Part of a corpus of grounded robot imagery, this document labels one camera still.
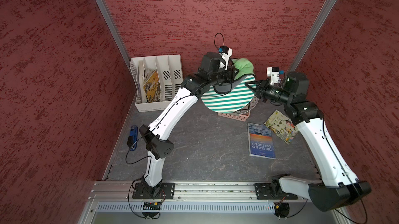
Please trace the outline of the green grey microfibre cloth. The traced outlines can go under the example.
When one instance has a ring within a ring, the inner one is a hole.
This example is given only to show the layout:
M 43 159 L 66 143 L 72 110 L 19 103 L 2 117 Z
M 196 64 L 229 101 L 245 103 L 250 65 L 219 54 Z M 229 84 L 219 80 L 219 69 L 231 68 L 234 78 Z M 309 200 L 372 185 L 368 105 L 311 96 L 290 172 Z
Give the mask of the green grey microfibre cloth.
M 246 58 L 233 59 L 234 68 L 238 70 L 235 80 L 240 79 L 242 76 L 254 75 L 254 66 L 252 62 Z

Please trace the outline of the green white striped round plate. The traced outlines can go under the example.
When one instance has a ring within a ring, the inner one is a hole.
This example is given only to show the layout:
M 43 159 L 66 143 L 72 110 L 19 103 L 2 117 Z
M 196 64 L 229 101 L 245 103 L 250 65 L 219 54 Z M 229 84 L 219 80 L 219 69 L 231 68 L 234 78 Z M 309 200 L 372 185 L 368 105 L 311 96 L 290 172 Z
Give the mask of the green white striped round plate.
M 247 75 L 241 78 L 238 85 L 227 94 L 218 94 L 211 86 L 201 100 L 203 104 L 216 113 L 233 113 L 247 106 L 254 98 L 254 92 L 250 90 L 245 83 L 255 81 L 254 75 Z

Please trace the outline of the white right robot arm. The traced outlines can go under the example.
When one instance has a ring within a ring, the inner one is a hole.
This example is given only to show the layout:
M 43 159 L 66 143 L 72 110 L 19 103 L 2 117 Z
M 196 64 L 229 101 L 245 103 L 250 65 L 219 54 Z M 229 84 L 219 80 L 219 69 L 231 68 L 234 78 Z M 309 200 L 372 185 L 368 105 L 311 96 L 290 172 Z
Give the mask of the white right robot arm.
M 284 106 L 286 115 L 305 139 L 320 174 L 319 180 L 281 176 L 278 189 L 311 200 L 323 212 L 352 205 L 371 193 L 370 184 L 359 180 L 340 154 L 322 111 L 307 100 L 310 82 L 304 73 L 289 72 L 282 87 L 273 86 L 270 79 L 245 85 L 257 98 Z

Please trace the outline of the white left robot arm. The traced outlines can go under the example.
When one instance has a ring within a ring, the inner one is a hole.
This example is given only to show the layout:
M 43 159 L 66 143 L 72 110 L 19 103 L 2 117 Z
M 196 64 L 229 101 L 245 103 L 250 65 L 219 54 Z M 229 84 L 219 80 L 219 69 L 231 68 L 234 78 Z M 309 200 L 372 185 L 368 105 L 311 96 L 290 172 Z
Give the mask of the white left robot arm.
M 168 138 L 181 117 L 212 86 L 234 82 L 237 72 L 229 65 L 231 56 L 232 49 L 226 47 L 220 47 L 218 53 L 206 53 L 198 71 L 185 77 L 166 109 L 148 126 L 142 125 L 139 128 L 148 153 L 143 184 L 149 191 L 160 189 L 165 158 L 174 148 L 174 144 Z

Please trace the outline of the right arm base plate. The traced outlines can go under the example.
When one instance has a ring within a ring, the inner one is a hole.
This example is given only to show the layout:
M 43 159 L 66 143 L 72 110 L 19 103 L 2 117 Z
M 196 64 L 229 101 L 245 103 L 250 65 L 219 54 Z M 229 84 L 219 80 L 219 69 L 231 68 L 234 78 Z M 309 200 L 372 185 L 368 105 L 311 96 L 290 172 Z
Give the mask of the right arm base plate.
M 270 183 L 255 183 L 255 193 L 257 200 L 297 200 L 298 196 L 285 193 L 276 182 Z

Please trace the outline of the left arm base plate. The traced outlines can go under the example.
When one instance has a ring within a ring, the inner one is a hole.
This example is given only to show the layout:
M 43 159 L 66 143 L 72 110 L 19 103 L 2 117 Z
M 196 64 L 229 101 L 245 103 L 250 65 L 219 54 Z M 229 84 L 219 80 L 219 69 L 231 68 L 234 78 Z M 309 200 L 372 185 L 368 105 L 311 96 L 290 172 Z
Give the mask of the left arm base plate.
M 134 186 L 132 199 L 170 200 L 174 198 L 174 193 L 173 182 L 161 182 L 155 187 L 150 187 L 146 182 L 138 182 Z

